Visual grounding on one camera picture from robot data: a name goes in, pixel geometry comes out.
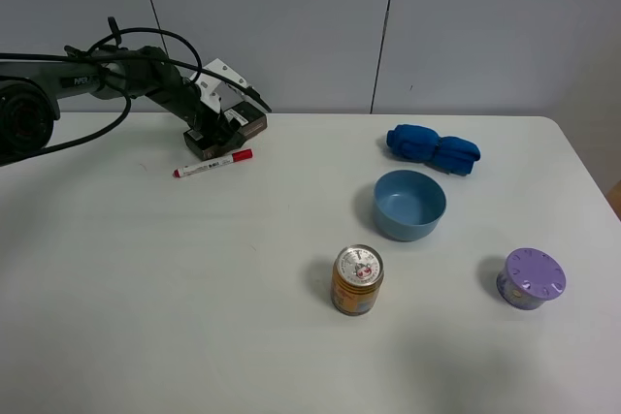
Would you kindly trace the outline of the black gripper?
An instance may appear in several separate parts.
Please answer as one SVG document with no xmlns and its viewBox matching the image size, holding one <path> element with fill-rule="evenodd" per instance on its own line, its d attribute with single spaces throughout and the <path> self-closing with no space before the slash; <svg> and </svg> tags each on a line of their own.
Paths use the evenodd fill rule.
<svg viewBox="0 0 621 414">
<path fill-rule="evenodd" d="M 199 87 L 185 78 L 160 87 L 159 106 L 193 129 L 192 142 L 198 146 L 221 146 L 239 139 L 240 122 L 209 108 L 201 100 Z"/>
</svg>

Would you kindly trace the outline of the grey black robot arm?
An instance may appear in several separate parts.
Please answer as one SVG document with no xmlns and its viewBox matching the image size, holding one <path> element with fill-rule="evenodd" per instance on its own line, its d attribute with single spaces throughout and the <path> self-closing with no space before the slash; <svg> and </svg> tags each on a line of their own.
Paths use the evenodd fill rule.
<svg viewBox="0 0 621 414">
<path fill-rule="evenodd" d="M 121 98 L 121 115 L 103 129 L 76 140 L 50 144 L 62 99 L 90 94 L 100 100 Z M 69 56 L 4 54 L 1 57 L 1 163 L 12 165 L 89 143 L 128 116 L 133 100 L 147 97 L 206 138 L 221 151 L 241 147 L 237 123 L 201 100 L 198 83 L 184 78 L 160 48 L 107 49 Z"/>
</svg>

